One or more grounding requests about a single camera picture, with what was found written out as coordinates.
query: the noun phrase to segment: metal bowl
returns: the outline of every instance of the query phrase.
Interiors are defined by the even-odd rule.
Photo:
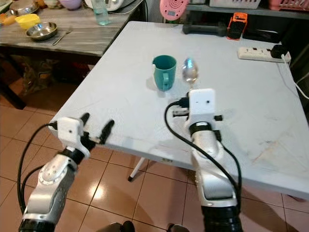
[[[21,16],[36,12],[39,5],[34,0],[20,0],[14,1],[10,5],[10,12],[12,15]]]
[[[39,23],[26,31],[26,35],[36,41],[47,40],[56,34],[56,23]]]

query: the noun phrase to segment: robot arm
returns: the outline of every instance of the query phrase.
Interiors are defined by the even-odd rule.
[[[89,114],[85,114],[81,119],[64,117],[57,122],[58,138],[65,149],[57,153],[40,170],[38,184],[23,214],[20,232],[55,230],[78,165],[83,158],[90,156],[90,151],[95,147],[96,142],[105,143],[114,124],[114,121],[110,121],[102,130],[102,135],[94,139],[96,141],[94,142],[83,130],[88,118]]]
[[[177,109],[173,115],[188,116],[185,128],[190,132],[192,143],[210,156],[206,157],[196,148],[192,150],[192,164],[196,170],[197,191],[205,230],[241,232],[239,186],[235,188],[235,181],[232,180],[232,184],[230,180],[232,177],[228,178],[229,174],[225,169],[220,170],[218,165],[214,164],[217,162],[221,167],[225,165],[225,148],[220,142],[219,131],[214,130],[215,120],[220,120],[220,116],[214,114],[215,92],[213,89],[191,90],[188,99],[182,99],[179,103],[185,110]]]

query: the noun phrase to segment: purple bowl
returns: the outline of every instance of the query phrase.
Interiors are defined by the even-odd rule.
[[[76,10],[82,5],[82,0],[59,0],[59,2],[68,10]]]

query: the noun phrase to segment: pink object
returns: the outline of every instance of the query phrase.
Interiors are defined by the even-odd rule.
[[[82,5],[82,0],[59,0],[68,10],[76,10]]]
[[[309,11],[309,0],[269,0],[271,10]]]
[[[189,0],[161,0],[160,12],[169,21],[174,21],[182,16]]]

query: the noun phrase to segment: wooden table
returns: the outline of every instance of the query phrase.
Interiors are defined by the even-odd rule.
[[[119,13],[133,9],[139,1],[132,3]],[[122,28],[129,21],[135,10],[128,14],[109,14],[111,23],[106,26],[97,24],[94,13],[90,8],[80,8],[75,11],[67,9],[43,9],[37,12],[41,22],[54,22],[58,34],[53,38],[34,42],[26,36],[25,30],[17,23],[1,28],[0,52],[8,59],[10,54],[33,56],[37,58],[62,59],[86,64],[96,64],[106,49],[112,44]],[[52,46],[69,27],[73,31],[66,35],[57,45]],[[4,83],[0,91],[7,100],[18,109],[25,104]]]

